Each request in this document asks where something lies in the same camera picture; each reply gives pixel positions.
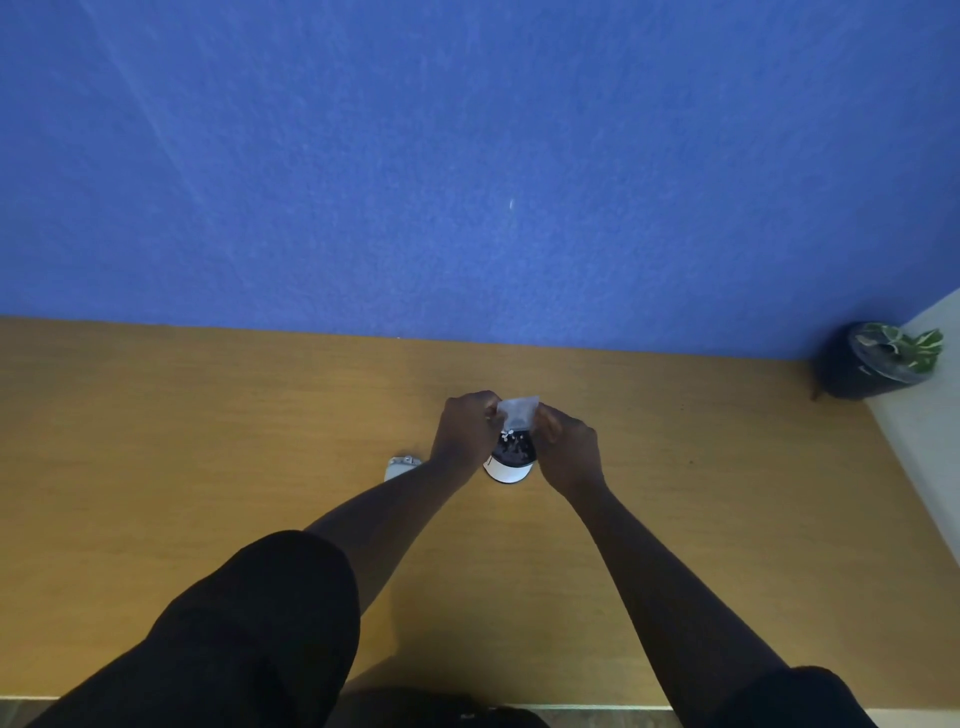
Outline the person's left hand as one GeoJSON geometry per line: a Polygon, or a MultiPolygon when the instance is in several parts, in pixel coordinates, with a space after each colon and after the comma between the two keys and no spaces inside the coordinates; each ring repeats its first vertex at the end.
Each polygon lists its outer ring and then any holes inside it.
{"type": "Polygon", "coordinates": [[[490,457],[496,444],[476,443],[472,437],[472,393],[451,396],[442,408],[428,461],[465,484],[490,457]]]}

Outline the person's right hand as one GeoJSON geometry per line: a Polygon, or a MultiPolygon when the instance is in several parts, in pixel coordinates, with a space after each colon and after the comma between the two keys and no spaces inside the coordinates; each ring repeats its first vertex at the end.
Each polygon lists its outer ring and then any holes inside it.
{"type": "Polygon", "coordinates": [[[576,506],[607,490],[596,431],[564,413],[559,444],[535,444],[536,461],[547,483],[576,506]]]}

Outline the small clear plastic bag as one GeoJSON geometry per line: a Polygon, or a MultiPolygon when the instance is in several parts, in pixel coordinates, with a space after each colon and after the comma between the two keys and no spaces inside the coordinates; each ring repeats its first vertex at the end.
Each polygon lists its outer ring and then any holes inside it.
{"type": "Polygon", "coordinates": [[[498,402],[496,413],[502,418],[501,432],[504,434],[531,431],[540,405],[538,395],[502,399],[498,402]]]}

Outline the person's left forearm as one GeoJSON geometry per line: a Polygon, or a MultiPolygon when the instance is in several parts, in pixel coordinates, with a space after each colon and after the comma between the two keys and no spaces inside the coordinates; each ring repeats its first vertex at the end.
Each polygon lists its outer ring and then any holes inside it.
{"type": "Polygon", "coordinates": [[[414,541],[476,474],[484,457],[431,457],[324,514],[305,532],[342,552],[354,575],[359,609],[377,600],[414,541]]]}

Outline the person's right forearm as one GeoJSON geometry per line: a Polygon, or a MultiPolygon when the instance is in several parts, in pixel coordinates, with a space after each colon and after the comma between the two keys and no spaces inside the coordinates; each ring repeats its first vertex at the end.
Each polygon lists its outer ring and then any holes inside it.
{"type": "Polygon", "coordinates": [[[563,494],[591,536],[654,675],[684,728],[707,728],[743,690],[787,663],[612,493],[603,479],[563,494]]]}

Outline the white round container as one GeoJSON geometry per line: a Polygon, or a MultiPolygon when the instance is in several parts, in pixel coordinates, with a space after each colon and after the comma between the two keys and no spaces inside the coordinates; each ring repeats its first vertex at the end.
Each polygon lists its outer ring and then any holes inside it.
{"type": "Polygon", "coordinates": [[[513,485],[524,480],[537,462],[529,430],[504,430],[483,469],[495,482],[513,485]]]}

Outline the black plant pot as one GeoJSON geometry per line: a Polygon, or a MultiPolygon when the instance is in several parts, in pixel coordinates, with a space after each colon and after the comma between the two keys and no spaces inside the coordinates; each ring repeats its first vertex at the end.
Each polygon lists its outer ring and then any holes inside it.
{"type": "Polygon", "coordinates": [[[836,330],[814,354],[810,361],[812,401],[829,396],[861,402],[917,386],[933,377],[937,365],[928,375],[908,375],[906,378],[894,378],[874,370],[854,340],[857,329],[867,323],[870,321],[849,323],[836,330]]]}

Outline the person's black shirt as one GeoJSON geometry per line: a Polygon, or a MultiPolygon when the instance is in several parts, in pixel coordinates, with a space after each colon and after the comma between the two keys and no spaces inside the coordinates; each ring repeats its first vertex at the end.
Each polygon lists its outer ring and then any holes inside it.
{"type": "MultiPolygon", "coordinates": [[[[354,571],[328,540],[270,534],[174,599],[146,637],[29,728],[326,728],[358,650],[354,571]]],[[[664,691],[697,728],[878,728],[817,666],[738,674],[710,640],[667,661],[664,691]]]]}

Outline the green white leafy plant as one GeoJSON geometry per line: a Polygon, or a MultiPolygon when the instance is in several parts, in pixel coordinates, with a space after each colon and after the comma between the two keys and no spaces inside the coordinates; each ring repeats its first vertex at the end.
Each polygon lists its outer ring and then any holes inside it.
{"type": "Polygon", "coordinates": [[[875,321],[861,325],[853,340],[873,370],[895,379],[932,374],[944,349],[939,328],[911,335],[895,325],[875,321]]]}

